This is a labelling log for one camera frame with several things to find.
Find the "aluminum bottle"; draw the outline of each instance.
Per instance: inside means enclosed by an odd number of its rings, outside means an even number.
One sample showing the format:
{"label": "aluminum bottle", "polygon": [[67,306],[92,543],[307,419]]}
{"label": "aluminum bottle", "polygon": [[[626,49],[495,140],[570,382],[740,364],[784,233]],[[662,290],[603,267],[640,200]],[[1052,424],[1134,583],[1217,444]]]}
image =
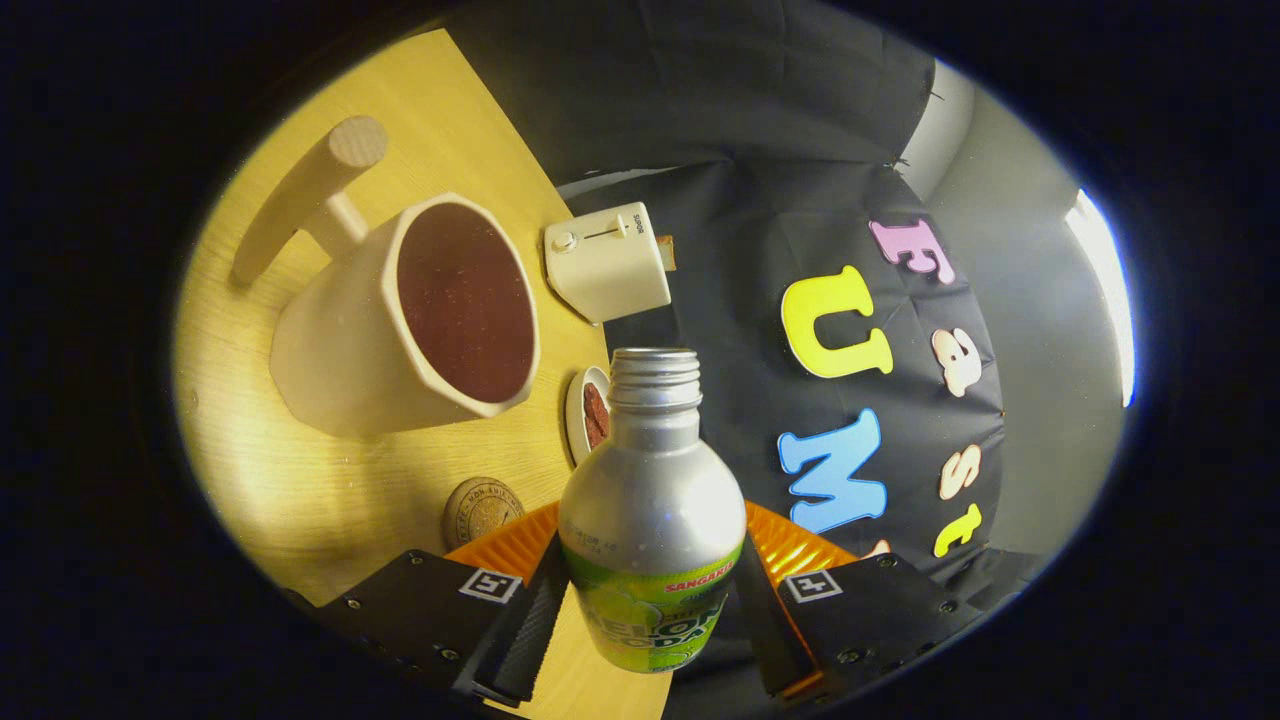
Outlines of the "aluminum bottle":
{"label": "aluminum bottle", "polygon": [[698,355],[618,348],[611,434],[564,488],[559,537],[596,650],[636,673],[707,644],[746,534],[733,474],[698,437]]}

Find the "mug handle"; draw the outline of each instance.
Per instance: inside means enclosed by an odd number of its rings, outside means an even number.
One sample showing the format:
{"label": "mug handle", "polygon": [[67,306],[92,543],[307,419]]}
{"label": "mug handle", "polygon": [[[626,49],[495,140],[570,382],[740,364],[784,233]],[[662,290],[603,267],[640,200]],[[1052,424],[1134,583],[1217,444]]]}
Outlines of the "mug handle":
{"label": "mug handle", "polygon": [[330,258],[355,250],[369,224],[344,188],[387,155],[387,131],[369,115],[355,115],[334,126],[259,209],[236,251],[233,277],[242,283],[253,282],[298,228],[315,237]]}

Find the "bottle label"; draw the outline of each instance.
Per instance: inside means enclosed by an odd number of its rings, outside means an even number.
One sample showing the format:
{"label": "bottle label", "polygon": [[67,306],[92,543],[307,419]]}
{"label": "bottle label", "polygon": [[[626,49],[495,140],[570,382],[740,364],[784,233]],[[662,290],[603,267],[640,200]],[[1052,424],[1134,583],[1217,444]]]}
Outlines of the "bottle label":
{"label": "bottle label", "polygon": [[741,551],[672,575],[608,570],[567,548],[564,557],[596,650],[623,670],[667,673],[707,644]]}

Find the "wooden table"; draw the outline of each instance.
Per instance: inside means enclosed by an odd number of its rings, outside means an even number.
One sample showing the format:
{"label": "wooden table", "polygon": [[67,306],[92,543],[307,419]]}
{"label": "wooden table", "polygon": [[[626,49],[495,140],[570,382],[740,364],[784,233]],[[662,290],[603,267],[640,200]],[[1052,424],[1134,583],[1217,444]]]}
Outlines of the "wooden table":
{"label": "wooden table", "polygon": [[[376,227],[444,191],[489,208],[534,284],[541,361],[532,396],[495,419],[372,439],[297,421],[268,372],[275,319],[328,256],[298,234],[250,287],[230,282],[241,236],[293,163],[338,122],[375,117],[383,161],[347,188]],[[287,118],[225,186],[178,300],[173,378],[180,428],[210,506],[274,582],[332,601],[411,547],[443,553],[440,516],[474,475],[507,482],[526,509],[557,500],[571,471],[562,401],[572,375],[605,366],[604,334],[552,295],[543,227],[570,211],[444,31],[406,40],[348,72]],[[658,717],[669,675],[600,659],[566,594],[527,717]]]}

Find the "dark liquid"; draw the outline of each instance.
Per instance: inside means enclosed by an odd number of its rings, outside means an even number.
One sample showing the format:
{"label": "dark liquid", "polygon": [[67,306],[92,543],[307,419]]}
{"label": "dark liquid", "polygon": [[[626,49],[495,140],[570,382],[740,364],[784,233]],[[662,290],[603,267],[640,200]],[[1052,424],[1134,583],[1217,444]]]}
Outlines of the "dark liquid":
{"label": "dark liquid", "polygon": [[520,266],[498,231],[457,202],[433,205],[404,232],[401,309],[426,361],[484,402],[516,395],[534,361],[534,320]]}

